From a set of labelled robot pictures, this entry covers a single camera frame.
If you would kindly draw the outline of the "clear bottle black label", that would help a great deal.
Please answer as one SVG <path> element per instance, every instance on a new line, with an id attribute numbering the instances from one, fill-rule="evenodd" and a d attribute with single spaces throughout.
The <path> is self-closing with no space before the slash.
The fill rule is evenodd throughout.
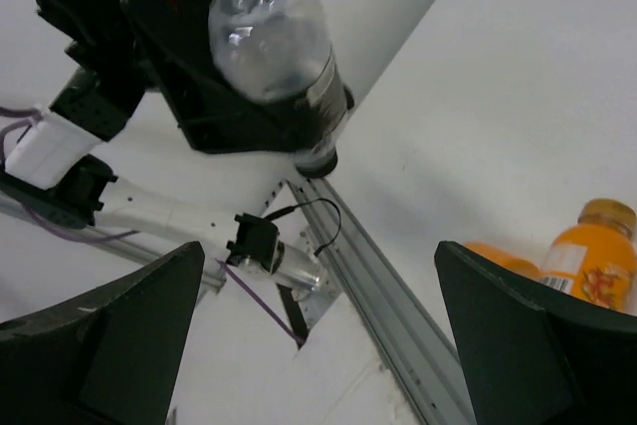
<path id="1" fill-rule="evenodd" d="M 297 172 L 322 178 L 351 105 L 320 0 L 212 0 L 210 51 L 228 84 L 283 117 Z"/>

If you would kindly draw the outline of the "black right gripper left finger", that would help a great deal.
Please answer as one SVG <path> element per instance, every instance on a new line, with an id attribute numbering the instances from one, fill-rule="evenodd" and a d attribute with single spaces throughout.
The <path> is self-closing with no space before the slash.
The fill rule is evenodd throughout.
<path id="1" fill-rule="evenodd" d="M 187 243 L 120 279 L 1 325 L 4 424 L 162 424 L 198 297 Z"/>

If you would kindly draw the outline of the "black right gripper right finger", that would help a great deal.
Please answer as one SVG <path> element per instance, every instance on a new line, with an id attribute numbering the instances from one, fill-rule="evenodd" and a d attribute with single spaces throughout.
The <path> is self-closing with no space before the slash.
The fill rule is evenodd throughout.
<path id="1" fill-rule="evenodd" d="M 635 423 L 635 317 L 456 242 L 440 242 L 434 263 L 478 423 Z"/>

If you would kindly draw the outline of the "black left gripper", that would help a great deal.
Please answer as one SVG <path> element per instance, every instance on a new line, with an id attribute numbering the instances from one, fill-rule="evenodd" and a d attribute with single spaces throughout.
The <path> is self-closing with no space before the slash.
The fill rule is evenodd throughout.
<path id="1" fill-rule="evenodd" d="M 102 141 L 117 136 L 147 92 L 161 92 L 189 145 L 207 154 L 294 153 L 319 140 L 323 114 L 298 101 L 259 105 L 214 66 L 212 0 L 35 0 L 72 39 L 79 67 L 51 110 Z"/>

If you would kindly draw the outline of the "aluminium table rail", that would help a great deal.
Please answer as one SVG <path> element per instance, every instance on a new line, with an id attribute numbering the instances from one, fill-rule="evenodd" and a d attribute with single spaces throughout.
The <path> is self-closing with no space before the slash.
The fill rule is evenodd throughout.
<path id="1" fill-rule="evenodd" d="M 340 228 L 321 256 L 336 289 L 306 299 L 296 346 L 228 282 L 199 296 L 172 399 L 177 424 L 471 424 L 454 345 L 325 181 L 275 200 L 307 203 L 286 222 L 302 240 Z"/>

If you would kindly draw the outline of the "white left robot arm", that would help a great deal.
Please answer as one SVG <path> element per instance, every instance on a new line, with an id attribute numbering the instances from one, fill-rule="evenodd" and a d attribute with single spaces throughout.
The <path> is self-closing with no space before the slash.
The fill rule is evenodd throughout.
<path id="1" fill-rule="evenodd" d="M 230 265 L 289 288 L 323 287 L 316 253 L 281 240 L 274 215 L 216 213 L 113 173 L 94 148 L 160 93 L 189 146 L 208 155 L 277 153 L 319 179 L 354 101 L 320 0 L 35 0 L 69 36 L 77 69 L 1 156 L 1 189 L 55 225 L 121 227 L 223 249 Z"/>

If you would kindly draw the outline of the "orange juice bottle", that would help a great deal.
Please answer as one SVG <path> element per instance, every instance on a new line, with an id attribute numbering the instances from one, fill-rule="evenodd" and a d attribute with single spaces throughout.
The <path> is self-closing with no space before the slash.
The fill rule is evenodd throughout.
<path id="1" fill-rule="evenodd" d="M 510 272 L 533 281 L 540 278 L 541 272 L 533 263 L 496 246 L 481 242 L 466 242 L 463 246 Z"/>

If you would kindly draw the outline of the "orange juice bottle barcode label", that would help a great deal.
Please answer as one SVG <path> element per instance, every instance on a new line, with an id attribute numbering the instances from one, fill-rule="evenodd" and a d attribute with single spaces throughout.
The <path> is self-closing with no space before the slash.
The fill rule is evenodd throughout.
<path id="1" fill-rule="evenodd" d="M 583 206 L 577 223 L 553 240 L 539 267 L 539 281 L 625 313 L 636 275 L 635 233 L 632 208 L 614 199 L 592 199 Z"/>

